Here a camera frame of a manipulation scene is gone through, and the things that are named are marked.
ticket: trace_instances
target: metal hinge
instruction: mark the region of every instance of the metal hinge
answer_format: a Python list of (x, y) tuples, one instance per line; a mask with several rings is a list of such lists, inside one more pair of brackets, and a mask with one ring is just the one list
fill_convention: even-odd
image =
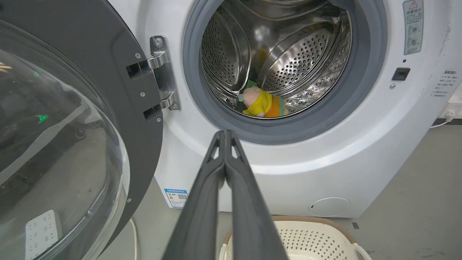
[(181, 110), (173, 66), (165, 36), (153, 36), (150, 40), (152, 58), (147, 59), (140, 69), (150, 69), (154, 73), (160, 91), (161, 108)]

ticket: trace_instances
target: screw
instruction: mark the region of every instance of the screw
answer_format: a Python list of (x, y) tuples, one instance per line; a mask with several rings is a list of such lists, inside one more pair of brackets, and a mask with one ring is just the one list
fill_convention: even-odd
[(157, 47), (162, 47), (164, 45), (164, 41), (162, 41), (161, 38), (155, 38), (154, 39), (154, 45), (156, 45)]

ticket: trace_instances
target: power cord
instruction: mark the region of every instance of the power cord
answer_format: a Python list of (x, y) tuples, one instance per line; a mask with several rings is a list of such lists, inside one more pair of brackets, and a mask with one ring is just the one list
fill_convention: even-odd
[(132, 224), (133, 227), (133, 235), (134, 235), (134, 244), (135, 244), (135, 258), (134, 260), (138, 260), (138, 231), (136, 231), (136, 225), (135, 221), (133, 218), (130, 218), (130, 223)]
[(455, 116), (456, 116), (456, 113), (453, 110), (448, 110), (447, 113), (444, 115), (444, 117), (446, 118), (446, 121), (444, 121), (441, 124), (432, 125), (430, 128), (437, 128), (437, 127), (440, 127), (442, 125), (445, 125), (445, 124), (451, 122), (454, 119)]

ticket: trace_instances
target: plush doll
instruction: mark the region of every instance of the plush doll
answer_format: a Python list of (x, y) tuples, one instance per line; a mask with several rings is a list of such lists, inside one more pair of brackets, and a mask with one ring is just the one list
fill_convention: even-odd
[(249, 116), (277, 118), (289, 114), (284, 99), (273, 96), (257, 86), (246, 88), (242, 94), (238, 95), (238, 98), (247, 107), (242, 112)]

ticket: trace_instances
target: front-loading washing machine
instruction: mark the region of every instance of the front-loading washing machine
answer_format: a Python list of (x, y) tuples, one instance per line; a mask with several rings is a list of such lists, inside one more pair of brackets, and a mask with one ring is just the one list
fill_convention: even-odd
[[(462, 80), (460, 10), (456, 0), (3, 1), (2, 255), (94, 258), (153, 175), (182, 208), (224, 129), (241, 139), (272, 214), (360, 216)], [(239, 96), (253, 86), (287, 111), (247, 113)], [(226, 186), (219, 210), (231, 211)]]

